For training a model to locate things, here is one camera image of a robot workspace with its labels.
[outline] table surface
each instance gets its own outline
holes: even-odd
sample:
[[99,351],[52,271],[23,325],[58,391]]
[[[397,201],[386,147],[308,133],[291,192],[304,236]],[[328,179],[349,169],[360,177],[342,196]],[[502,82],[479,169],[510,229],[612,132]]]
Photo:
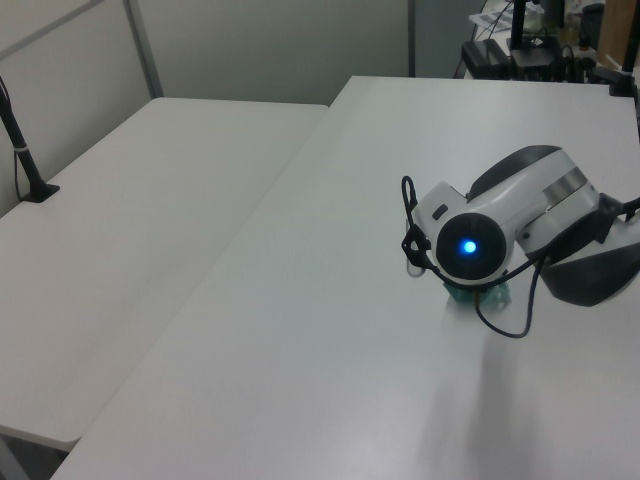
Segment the table surface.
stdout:
[[[634,119],[602,86],[351,79],[54,479],[637,477],[639,282],[541,284],[511,340],[400,249],[403,175],[466,191],[526,145],[634,197]],[[521,328],[529,281],[487,315]]]
[[69,449],[327,111],[152,101],[0,221],[0,432]]

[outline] black pole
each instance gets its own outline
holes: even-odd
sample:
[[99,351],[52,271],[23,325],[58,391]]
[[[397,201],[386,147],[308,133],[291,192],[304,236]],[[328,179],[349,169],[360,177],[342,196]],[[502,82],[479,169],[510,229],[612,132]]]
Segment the black pole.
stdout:
[[527,0],[515,0],[513,2],[513,19],[511,21],[511,40],[509,50],[522,48],[522,32],[524,31],[524,14]]
[[29,147],[27,146],[27,142],[25,142],[22,136],[16,117],[13,115],[9,92],[7,92],[2,77],[0,77],[0,90],[0,117],[2,118],[2,123],[4,123],[4,128],[9,134],[14,151],[18,155],[22,168],[24,168],[24,172],[29,179],[29,194],[22,198],[22,200],[35,203],[44,202],[60,190],[60,187],[57,185],[48,185],[42,180],[40,172],[38,172],[38,168],[29,151]]

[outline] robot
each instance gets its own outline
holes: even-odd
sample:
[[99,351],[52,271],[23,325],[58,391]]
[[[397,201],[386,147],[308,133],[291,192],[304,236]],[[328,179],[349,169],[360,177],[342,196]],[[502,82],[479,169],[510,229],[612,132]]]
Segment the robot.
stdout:
[[[450,291],[472,292],[482,321],[508,337],[529,331],[538,276],[559,300],[592,306],[624,290],[640,270],[640,199],[621,203],[598,193],[560,147],[512,153],[466,195],[440,182],[418,202],[409,177],[402,179],[402,192],[408,261],[433,272]],[[528,260],[507,272],[515,243]],[[531,265],[525,330],[504,332],[483,317],[479,294]]]

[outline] black stand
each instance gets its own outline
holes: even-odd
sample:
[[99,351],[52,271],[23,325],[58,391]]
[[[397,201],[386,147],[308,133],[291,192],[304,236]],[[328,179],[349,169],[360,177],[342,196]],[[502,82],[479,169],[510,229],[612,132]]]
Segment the black stand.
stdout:
[[631,31],[629,32],[629,41],[622,62],[622,70],[614,72],[604,67],[596,67],[593,71],[593,77],[590,80],[593,83],[608,83],[609,95],[612,97],[629,97],[638,103],[638,89],[636,88],[635,79],[633,78],[633,67],[638,56],[638,45],[640,44],[640,8],[636,3],[636,9],[633,12],[633,20],[631,21]]
[[22,200],[25,202],[42,203],[60,190],[60,187],[57,185],[49,185],[42,180],[40,172],[38,172],[38,168],[31,156],[31,152],[29,152],[29,147],[27,147],[27,143],[24,141],[16,117],[13,115],[9,92],[7,92],[2,77],[0,77],[0,89],[0,117],[2,117],[2,123],[4,123],[4,127],[7,129],[13,148],[29,179],[29,193],[25,195]]
[[640,7],[636,2],[636,8],[633,12],[633,20],[631,22],[631,31],[629,32],[629,41],[627,42],[627,50],[624,53],[624,61],[622,62],[622,71],[618,74],[615,83],[609,85],[609,95],[613,97],[631,97],[638,101],[638,89],[636,88],[633,78],[633,67],[638,56],[638,44],[640,43]]

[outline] teal base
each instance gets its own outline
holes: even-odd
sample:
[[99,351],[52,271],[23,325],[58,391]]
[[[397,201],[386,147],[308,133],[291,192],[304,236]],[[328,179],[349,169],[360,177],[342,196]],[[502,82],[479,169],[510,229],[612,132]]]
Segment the teal base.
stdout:
[[[473,303],[473,292],[467,290],[460,290],[455,287],[451,287],[446,283],[443,284],[447,289],[449,295],[458,303]],[[497,303],[509,303],[511,302],[511,294],[509,291],[509,285],[507,282],[491,287],[484,293],[480,293],[480,304],[491,305]]]

